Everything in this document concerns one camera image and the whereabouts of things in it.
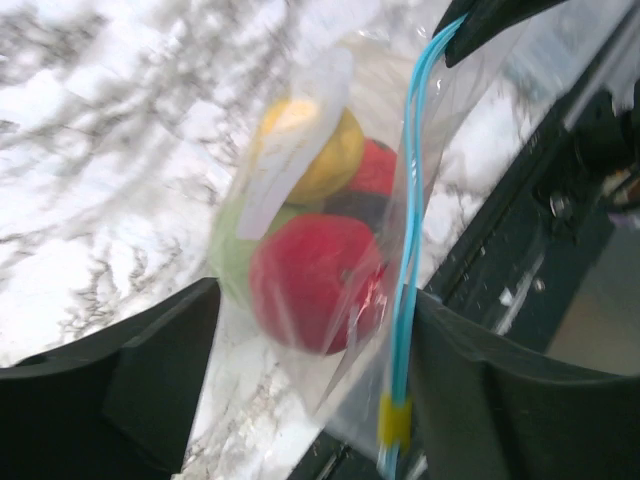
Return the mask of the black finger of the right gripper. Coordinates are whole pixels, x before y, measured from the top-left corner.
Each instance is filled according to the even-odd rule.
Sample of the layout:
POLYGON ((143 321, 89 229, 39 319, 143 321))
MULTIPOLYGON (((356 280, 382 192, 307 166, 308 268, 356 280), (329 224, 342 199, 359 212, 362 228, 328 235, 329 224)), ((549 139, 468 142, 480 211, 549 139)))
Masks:
POLYGON ((502 31, 565 0, 453 0, 434 35, 455 20, 464 21, 445 49, 445 64, 453 68, 502 31))

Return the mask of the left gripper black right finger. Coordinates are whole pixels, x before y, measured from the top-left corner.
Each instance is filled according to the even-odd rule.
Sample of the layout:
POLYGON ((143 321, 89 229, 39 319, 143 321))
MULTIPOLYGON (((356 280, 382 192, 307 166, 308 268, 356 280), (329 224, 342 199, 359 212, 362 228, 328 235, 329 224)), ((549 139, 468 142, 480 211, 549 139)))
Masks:
POLYGON ((636 479, 639 379, 556 361, 418 292, 410 387, 432 479, 636 479))

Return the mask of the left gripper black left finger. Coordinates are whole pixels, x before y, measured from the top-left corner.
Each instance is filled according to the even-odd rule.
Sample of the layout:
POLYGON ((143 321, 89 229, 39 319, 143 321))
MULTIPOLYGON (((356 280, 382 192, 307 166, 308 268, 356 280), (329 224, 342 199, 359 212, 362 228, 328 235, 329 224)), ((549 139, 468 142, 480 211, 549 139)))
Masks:
POLYGON ((169 479, 181 472, 221 291, 161 303, 1 371, 4 479, 169 479))

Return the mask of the clear zip top bag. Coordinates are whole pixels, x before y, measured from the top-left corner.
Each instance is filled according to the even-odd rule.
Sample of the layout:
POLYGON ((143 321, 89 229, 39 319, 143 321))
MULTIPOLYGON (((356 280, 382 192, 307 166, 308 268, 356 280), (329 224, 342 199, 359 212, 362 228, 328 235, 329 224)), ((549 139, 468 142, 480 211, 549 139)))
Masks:
POLYGON ((297 66, 273 103, 311 100, 318 105, 316 118, 297 131, 269 134, 258 148, 261 119, 222 205, 245 199, 239 239, 261 239, 285 204, 352 217, 373 231, 386 266, 387 303, 379 326, 366 338, 349 339, 345 350, 332 355, 282 345, 261 327, 254 307, 240 308, 222 288, 221 318, 234 338, 254 338, 274 356, 313 421, 371 458, 385 477, 392 476, 409 437, 408 328, 423 276, 425 213, 434 202, 436 180, 454 159, 454 145, 533 28, 524 20, 448 68, 445 49, 465 17, 434 35, 438 17, 430 1, 389 9, 297 66), (347 184, 317 203, 287 202, 346 108, 365 139, 397 153, 391 194, 350 191, 347 184))

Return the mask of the green white cabbage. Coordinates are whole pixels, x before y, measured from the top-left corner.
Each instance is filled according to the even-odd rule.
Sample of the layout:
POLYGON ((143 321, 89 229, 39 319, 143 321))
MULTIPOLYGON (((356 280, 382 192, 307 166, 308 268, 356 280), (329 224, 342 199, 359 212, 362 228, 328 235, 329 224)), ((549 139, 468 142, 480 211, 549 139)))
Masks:
POLYGON ((223 292, 240 308, 250 311, 253 309, 253 298, 249 286, 249 267, 253 253, 284 225, 310 210, 285 204, 261 239, 246 240, 236 236, 244 204, 245 199, 237 197, 225 204, 218 213, 211 242, 211 265, 223 292))

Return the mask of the red apple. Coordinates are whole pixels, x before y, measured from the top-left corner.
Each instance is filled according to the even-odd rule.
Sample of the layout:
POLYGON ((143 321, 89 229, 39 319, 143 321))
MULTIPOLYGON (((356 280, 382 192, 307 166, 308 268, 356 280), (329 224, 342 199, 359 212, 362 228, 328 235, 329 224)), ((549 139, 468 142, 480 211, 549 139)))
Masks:
POLYGON ((389 196, 394 185, 397 153, 385 143, 366 138, 358 171, 347 189, 389 196))

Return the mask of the beige pear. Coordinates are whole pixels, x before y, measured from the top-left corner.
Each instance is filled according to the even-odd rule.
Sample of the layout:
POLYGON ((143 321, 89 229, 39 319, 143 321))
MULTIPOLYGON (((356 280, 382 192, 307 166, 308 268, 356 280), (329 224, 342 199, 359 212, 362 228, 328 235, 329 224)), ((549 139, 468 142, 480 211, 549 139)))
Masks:
POLYGON ((334 133, 289 193, 287 202, 317 203, 345 187, 359 170, 364 143, 358 120, 346 108, 334 133))

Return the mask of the red pomegranate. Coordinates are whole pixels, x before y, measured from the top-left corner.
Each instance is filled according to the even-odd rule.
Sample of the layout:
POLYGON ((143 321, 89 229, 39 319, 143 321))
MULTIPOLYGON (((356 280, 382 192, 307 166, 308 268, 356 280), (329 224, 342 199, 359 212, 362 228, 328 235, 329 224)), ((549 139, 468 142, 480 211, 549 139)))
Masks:
POLYGON ((366 338, 387 303, 373 231, 346 216, 307 213, 261 242, 249 268, 256 318, 274 340, 332 355, 366 338))

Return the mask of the yellow red mango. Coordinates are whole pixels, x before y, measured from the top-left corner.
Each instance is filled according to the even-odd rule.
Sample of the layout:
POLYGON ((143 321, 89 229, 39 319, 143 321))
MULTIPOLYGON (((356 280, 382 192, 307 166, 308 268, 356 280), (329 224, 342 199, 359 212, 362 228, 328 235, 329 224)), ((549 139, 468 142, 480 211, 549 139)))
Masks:
POLYGON ((311 100, 280 99, 273 103, 264 114, 258 127, 255 143, 264 146, 271 133, 297 131, 310 124, 318 114, 318 105, 311 100))

